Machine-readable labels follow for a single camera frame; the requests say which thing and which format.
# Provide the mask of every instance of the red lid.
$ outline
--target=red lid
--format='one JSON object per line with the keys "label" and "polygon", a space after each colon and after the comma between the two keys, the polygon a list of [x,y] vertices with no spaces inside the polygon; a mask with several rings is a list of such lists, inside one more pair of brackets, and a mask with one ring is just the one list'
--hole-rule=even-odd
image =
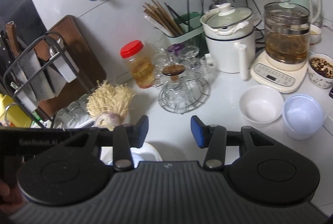
{"label": "red lid", "polygon": [[140,40],[131,41],[120,49],[120,55],[123,59],[130,58],[132,55],[139,53],[143,47],[144,45]]}

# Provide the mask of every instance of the bowl of porridge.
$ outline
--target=bowl of porridge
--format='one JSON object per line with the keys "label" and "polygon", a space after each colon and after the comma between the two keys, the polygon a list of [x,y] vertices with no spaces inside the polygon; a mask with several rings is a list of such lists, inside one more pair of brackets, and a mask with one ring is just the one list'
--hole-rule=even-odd
{"label": "bowl of porridge", "polygon": [[316,53],[309,57],[308,74],[311,82],[321,89],[333,86],[333,58]]}

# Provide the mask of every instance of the wooden cutting board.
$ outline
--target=wooden cutting board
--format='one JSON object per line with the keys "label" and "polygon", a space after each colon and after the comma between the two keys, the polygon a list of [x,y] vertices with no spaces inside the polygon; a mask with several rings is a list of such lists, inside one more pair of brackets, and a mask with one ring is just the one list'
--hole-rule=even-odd
{"label": "wooden cutting board", "polygon": [[[68,46],[67,51],[79,67],[79,75],[85,81],[85,84],[89,89],[95,87],[97,81],[102,82],[106,79],[104,69],[77,27],[74,16],[66,15],[49,31],[55,31],[62,35]],[[51,34],[50,36],[56,40],[58,39],[56,35]],[[35,47],[37,56],[45,61],[48,61],[51,57],[49,49],[50,47],[45,41],[41,41]],[[94,86],[89,86],[87,78],[94,84]],[[39,107],[44,110],[48,116],[54,116],[61,108],[65,108],[71,102],[77,101],[85,93],[87,92],[83,89],[78,79],[75,79],[64,86],[59,96],[41,101]]]}

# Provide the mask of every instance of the white rice cooker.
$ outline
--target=white rice cooker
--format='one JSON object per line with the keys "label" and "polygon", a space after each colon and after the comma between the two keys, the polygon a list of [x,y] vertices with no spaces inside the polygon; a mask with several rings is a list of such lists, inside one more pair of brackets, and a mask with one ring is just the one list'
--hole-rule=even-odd
{"label": "white rice cooker", "polygon": [[209,53],[218,70],[247,79],[255,58],[255,33],[250,8],[225,3],[200,19]]}

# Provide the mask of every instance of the knife handle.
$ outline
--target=knife handle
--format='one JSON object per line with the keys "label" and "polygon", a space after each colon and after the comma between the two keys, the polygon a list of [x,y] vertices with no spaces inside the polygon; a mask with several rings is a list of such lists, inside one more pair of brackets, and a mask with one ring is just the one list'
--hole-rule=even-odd
{"label": "knife handle", "polygon": [[15,25],[11,24],[11,23],[7,23],[6,30],[7,30],[7,34],[8,34],[10,49],[13,52],[14,57],[17,58],[22,53],[22,51],[21,51],[21,46],[19,45],[19,42],[17,41]]}

